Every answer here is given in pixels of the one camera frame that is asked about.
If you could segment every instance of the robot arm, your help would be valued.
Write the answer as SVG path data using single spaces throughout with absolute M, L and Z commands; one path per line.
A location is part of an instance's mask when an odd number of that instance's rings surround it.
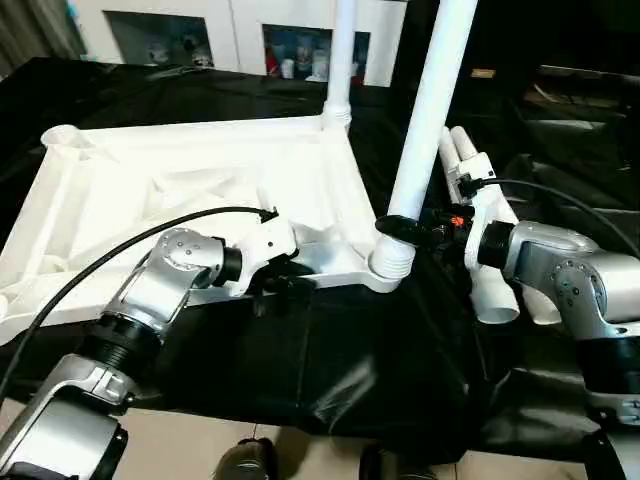
M 296 251 L 281 217 L 238 247 L 184 228 L 164 232 L 2 437 L 0 478 L 110 479 L 127 444 L 114 416 L 133 402 L 191 292 L 228 283 L 230 296 L 242 295 L 270 259 Z
M 533 222 L 490 223 L 478 261 L 543 292 L 577 342 L 591 480 L 640 479 L 640 260 L 606 252 L 576 232 Z

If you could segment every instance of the white tray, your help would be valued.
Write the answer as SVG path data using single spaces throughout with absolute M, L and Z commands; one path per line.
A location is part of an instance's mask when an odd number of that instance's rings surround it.
M 363 283 L 378 233 L 343 128 L 320 117 L 193 123 L 104 130 L 61 125 L 45 132 L 47 153 L 0 255 L 0 345 L 24 330 L 80 269 L 147 228 L 205 208 L 243 205 L 278 212 L 293 225 L 297 261 L 319 287 Z M 257 225 L 249 214 L 185 224 L 234 244 Z M 96 318 L 135 263 L 141 242 L 78 286 L 45 325 Z M 190 305 L 226 298 L 211 288 Z

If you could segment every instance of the black plastic sheet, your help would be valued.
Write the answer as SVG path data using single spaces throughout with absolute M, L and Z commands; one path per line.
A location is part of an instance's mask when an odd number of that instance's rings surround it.
M 350 140 L 378 214 L 390 197 L 414 95 L 352 92 Z M 324 96 L 318 84 L 211 70 L 33 60 L 0 83 L 0 239 L 42 159 L 39 136 L 52 126 L 312 115 Z M 578 194 L 637 234 L 632 116 L 598 120 L 596 129 L 577 118 L 516 107 L 500 92 L 464 83 L 449 124 L 465 126 L 498 172 Z M 446 205 L 436 170 L 427 204 Z M 575 225 L 566 207 L 509 193 L 521 218 L 572 227 L 617 247 L 590 221 Z M 157 390 L 141 405 L 376 438 L 430 463 L 455 461 L 468 448 L 579 458 L 579 439 L 594 425 L 584 420 L 571 341 L 561 329 L 526 318 L 479 325 L 467 289 L 464 272 L 420 252 L 412 275 L 392 294 L 351 286 L 187 309 L 158 362 Z M 42 329 L 13 395 L 27 399 L 86 328 Z M 0 349 L 0 365 L 14 348 L 15 341 Z

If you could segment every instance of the black clamp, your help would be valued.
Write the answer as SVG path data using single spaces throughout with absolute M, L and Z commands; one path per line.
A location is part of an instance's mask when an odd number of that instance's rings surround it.
M 427 250 L 462 247 L 471 231 L 475 210 L 465 205 L 453 205 L 450 210 L 425 209 L 419 223 L 401 215 L 385 215 L 376 220 L 376 229 L 402 242 Z

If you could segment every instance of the white cabinet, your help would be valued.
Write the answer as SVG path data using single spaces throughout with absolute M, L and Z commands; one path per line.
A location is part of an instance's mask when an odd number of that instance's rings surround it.
M 212 63 L 239 71 L 229 0 L 74 0 L 70 5 L 91 60 Z
M 231 5 L 238 39 L 240 67 L 246 73 L 259 75 L 267 73 L 265 48 L 272 45 L 269 45 L 269 38 L 265 39 L 265 37 L 269 37 L 273 30 L 276 33 L 280 30 L 281 37 L 285 37 L 287 33 L 293 33 L 286 42 L 288 45 L 285 48 L 288 50 L 291 50 L 292 42 L 297 43 L 294 45 L 296 50 L 309 48 L 309 37 L 311 37 L 312 42 L 315 43 L 311 45 L 313 55 L 316 49 L 325 50 L 319 45 L 324 38 L 318 30 L 326 30 L 327 37 L 330 38 L 330 32 L 335 24 L 335 1 L 333 0 L 231 0 Z M 356 19 L 358 33 L 354 60 L 360 64 L 358 65 L 360 69 L 364 67 L 365 85 L 388 86 L 390 84 L 405 10 L 405 2 L 358 0 Z M 281 57 L 281 54 L 274 53 L 274 55 Z
M 337 0 L 75 0 L 92 59 L 325 81 Z M 391 82 L 404 1 L 358 0 L 355 82 Z

